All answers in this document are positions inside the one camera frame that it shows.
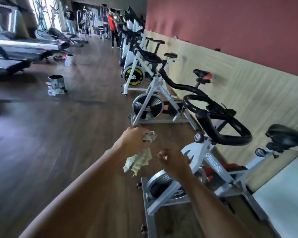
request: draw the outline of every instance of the wheel caster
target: wheel caster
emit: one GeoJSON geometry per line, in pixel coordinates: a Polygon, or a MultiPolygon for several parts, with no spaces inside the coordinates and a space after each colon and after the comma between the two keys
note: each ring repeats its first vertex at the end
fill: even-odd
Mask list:
{"type": "Polygon", "coordinates": [[[148,233],[148,227],[147,226],[144,226],[142,225],[141,226],[141,229],[140,229],[141,233],[143,233],[144,235],[148,233]]]}

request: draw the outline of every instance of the black pants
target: black pants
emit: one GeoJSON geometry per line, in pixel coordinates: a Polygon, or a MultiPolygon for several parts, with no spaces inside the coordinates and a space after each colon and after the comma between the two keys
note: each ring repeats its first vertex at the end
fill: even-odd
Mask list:
{"type": "Polygon", "coordinates": [[[117,47],[119,47],[119,41],[118,41],[118,32],[115,31],[111,31],[111,46],[114,46],[114,38],[116,38],[116,43],[117,43],[117,47]]]}

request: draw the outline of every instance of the wooden wall panel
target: wooden wall panel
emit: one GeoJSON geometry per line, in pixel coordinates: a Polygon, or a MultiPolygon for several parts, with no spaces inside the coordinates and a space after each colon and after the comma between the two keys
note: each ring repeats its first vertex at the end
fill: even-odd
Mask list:
{"type": "MultiPolygon", "coordinates": [[[[215,74],[211,84],[201,85],[200,88],[216,102],[235,109],[236,118],[253,135],[253,141],[247,146],[217,145],[229,163],[246,165],[250,162],[255,149],[264,148],[269,141],[265,132],[271,124],[284,124],[298,130],[298,76],[151,31],[146,31],[146,35],[166,42],[159,48],[161,57],[166,52],[178,54],[169,70],[174,82],[195,85],[196,76],[192,72],[195,68],[215,74]]],[[[154,48],[155,44],[151,42],[149,51],[154,48]]],[[[182,90],[175,92],[180,98],[187,94],[182,90]]],[[[196,103],[201,108],[205,107],[202,102],[196,103]]],[[[237,134],[230,126],[225,127],[222,133],[237,134]]],[[[298,152],[287,150],[279,159],[267,160],[249,175],[249,187],[257,190],[297,155],[298,152]]]]}

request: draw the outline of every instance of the red shirt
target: red shirt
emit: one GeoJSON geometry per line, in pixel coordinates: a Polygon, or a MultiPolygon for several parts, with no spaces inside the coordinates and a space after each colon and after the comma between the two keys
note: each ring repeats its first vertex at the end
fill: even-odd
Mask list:
{"type": "Polygon", "coordinates": [[[112,31],[115,31],[116,30],[116,26],[115,26],[115,22],[114,22],[114,17],[112,15],[109,15],[109,14],[107,15],[107,17],[108,17],[108,24],[110,26],[110,29],[112,31]]]}

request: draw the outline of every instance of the rag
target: rag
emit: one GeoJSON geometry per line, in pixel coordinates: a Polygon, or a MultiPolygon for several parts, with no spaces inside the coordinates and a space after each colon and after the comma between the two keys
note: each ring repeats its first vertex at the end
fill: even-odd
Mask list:
{"type": "MultiPolygon", "coordinates": [[[[152,131],[152,135],[144,134],[143,141],[149,141],[152,143],[157,137],[156,132],[152,131]]],[[[137,176],[138,171],[142,166],[148,165],[149,160],[152,159],[150,148],[145,148],[138,154],[127,158],[126,164],[124,166],[124,172],[132,170],[134,172],[133,176],[137,176]]]]}

